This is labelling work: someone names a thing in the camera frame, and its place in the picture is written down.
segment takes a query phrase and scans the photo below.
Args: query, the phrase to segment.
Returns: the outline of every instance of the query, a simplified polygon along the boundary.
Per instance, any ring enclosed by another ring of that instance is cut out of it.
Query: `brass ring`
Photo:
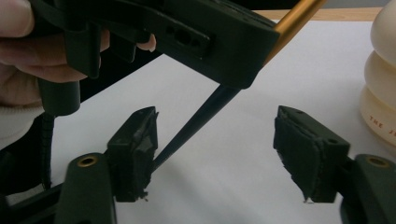
[[[389,168],[390,167],[389,162],[387,162],[384,159],[379,158],[379,157],[367,156],[366,160],[373,166],[376,166],[379,168]]]
[[[81,158],[78,163],[77,166],[79,167],[89,167],[92,166],[94,164],[96,164],[98,162],[98,158],[95,156],[86,156],[84,158]]]

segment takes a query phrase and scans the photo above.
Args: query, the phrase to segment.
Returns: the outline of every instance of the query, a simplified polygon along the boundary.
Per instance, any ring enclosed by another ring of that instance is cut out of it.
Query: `hand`
[[[40,104],[37,77],[67,82],[85,78],[67,65],[62,35],[17,39],[30,34],[35,25],[27,0],[0,0],[0,105]],[[153,51],[156,41],[138,44]],[[109,46],[109,32],[102,32],[101,50]]]

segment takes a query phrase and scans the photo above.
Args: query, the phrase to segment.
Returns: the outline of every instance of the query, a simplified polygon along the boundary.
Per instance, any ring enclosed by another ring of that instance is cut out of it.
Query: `hole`
[[[334,140],[334,139],[329,139],[328,140],[330,143],[332,143],[332,144],[337,144],[338,143],[338,141],[337,140]]]
[[[381,168],[389,167],[389,163],[387,161],[384,161],[378,157],[367,157],[367,161],[376,167],[381,167]]]
[[[188,45],[191,42],[190,34],[184,30],[176,31],[175,39],[181,45]]]
[[[201,43],[198,40],[194,39],[191,41],[191,46],[195,49],[198,49],[201,47]]]
[[[172,26],[168,26],[168,27],[166,27],[165,32],[167,35],[173,35],[175,33],[175,28],[173,28]]]
[[[78,166],[79,167],[92,166],[92,165],[96,164],[97,161],[98,161],[98,159],[94,156],[84,157],[81,160],[79,160]]]

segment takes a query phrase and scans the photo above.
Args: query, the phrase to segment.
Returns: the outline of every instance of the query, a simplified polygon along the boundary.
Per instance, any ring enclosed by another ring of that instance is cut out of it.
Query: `white ceramic object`
[[[376,16],[371,40],[381,58],[396,67],[396,0],[391,0]]]
[[[361,115],[396,157],[396,0],[376,16],[371,40],[375,51],[364,69]]]

